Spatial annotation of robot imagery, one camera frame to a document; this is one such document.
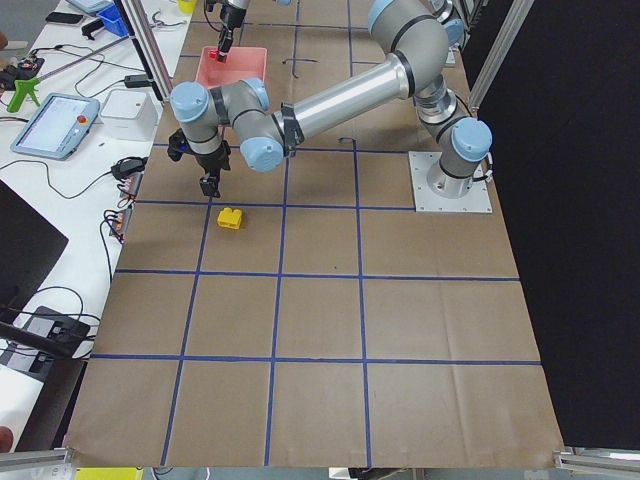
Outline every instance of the tablet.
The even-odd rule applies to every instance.
[[[11,144],[26,155],[64,160],[71,155],[100,110],[100,102],[61,93],[50,93]]]

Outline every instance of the green clamp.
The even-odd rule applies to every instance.
[[[16,93],[13,94],[13,98],[7,105],[7,112],[15,113],[20,110],[22,107],[22,102],[24,102],[24,98],[29,95],[37,106],[40,106],[40,102],[38,102],[38,97],[36,97],[36,85],[40,83],[38,77],[30,78],[29,80],[16,80]]]

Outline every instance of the yellow object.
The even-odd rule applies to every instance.
[[[79,468],[76,480],[142,480],[137,468]]]
[[[240,229],[242,223],[242,210],[236,208],[231,209],[225,207],[218,215],[218,226],[222,228],[233,228],[234,230]]]
[[[178,0],[178,8],[182,13],[191,15],[196,9],[197,0]]]

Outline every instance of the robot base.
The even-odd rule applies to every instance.
[[[409,152],[411,183],[416,212],[419,213],[492,213],[489,192],[484,181],[474,182],[462,198],[454,200],[441,197],[427,184],[427,173],[440,158],[440,152]],[[483,175],[482,166],[478,166],[475,176]]]

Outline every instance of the white desk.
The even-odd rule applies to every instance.
[[[168,0],[143,0],[143,5],[149,17],[161,10],[160,18],[166,23],[177,23],[190,18],[179,12],[175,3]],[[58,11],[75,12],[67,2],[61,0]],[[169,74],[175,73],[182,44],[187,34],[188,24],[154,29],[154,35]],[[96,34],[95,41],[86,40],[78,26],[47,25],[36,40],[33,48],[53,47],[57,44],[73,44],[97,49],[116,40],[110,32],[101,31]],[[84,55],[87,50],[68,48]],[[43,51],[39,55],[45,58],[45,64],[40,75],[46,74],[62,65],[75,60],[76,57],[59,52]],[[142,68],[141,62],[130,41],[104,52],[106,60],[119,65]],[[97,64],[91,61],[82,62],[65,72],[46,79],[38,85],[38,98],[43,100],[51,92],[76,94],[74,84]],[[131,70],[124,70],[110,65],[102,65],[97,74],[80,85],[84,95],[91,95],[110,83],[124,78],[125,75],[135,74]],[[124,88],[123,84],[113,88]],[[160,104],[150,92],[158,111]],[[96,98],[104,101],[109,90]],[[11,92],[6,92],[2,100],[8,103]],[[29,118],[36,111],[36,105],[29,99],[24,102],[19,112],[8,114],[6,107],[0,105],[0,115],[13,115]],[[9,150],[9,145],[18,135],[24,124],[19,122],[3,122],[0,127],[0,167],[18,159],[39,159],[19,155]],[[65,161],[46,160],[51,171],[51,183],[67,195],[75,194],[88,185],[94,178],[109,170],[120,158],[136,155],[146,156],[151,151],[153,140],[134,142],[115,140],[109,137],[104,125],[94,124],[89,135],[80,144],[78,150]],[[69,244],[62,257],[55,265],[42,287],[60,285],[76,290],[84,301],[85,313],[100,316],[109,292],[109,275],[102,240],[98,226],[102,221],[102,213],[106,209],[114,209],[119,200],[120,192],[116,188],[113,177],[105,177],[85,194],[74,200],[64,200],[48,188],[45,169],[42,165],[21,163],[0,171],[0,179],[7,183],[22,198],[38,210],[49,222],[58,228],[68,239]],[[115,267],[120,255],[120,245],[112,238],[107,238],[107,245],[111,263]],[[59,312],[78,312],[79,302],[73,294],[63,290],[49,290],[38,294],[25,307],[26,311],[33,311],[40,305],[46,305]],[[23,324],[28,315],[21,315],[16,320],[17,325]],[[0,348],[6,342],[0,340]],[[89,352],[91,344],[84,342],[76,356]],[[0,366],[0,425],[6,425],[14,433],[15,444],[20,439],[24,425],[31,413],[38,397],[41,384],[20,373],[13,372]]]

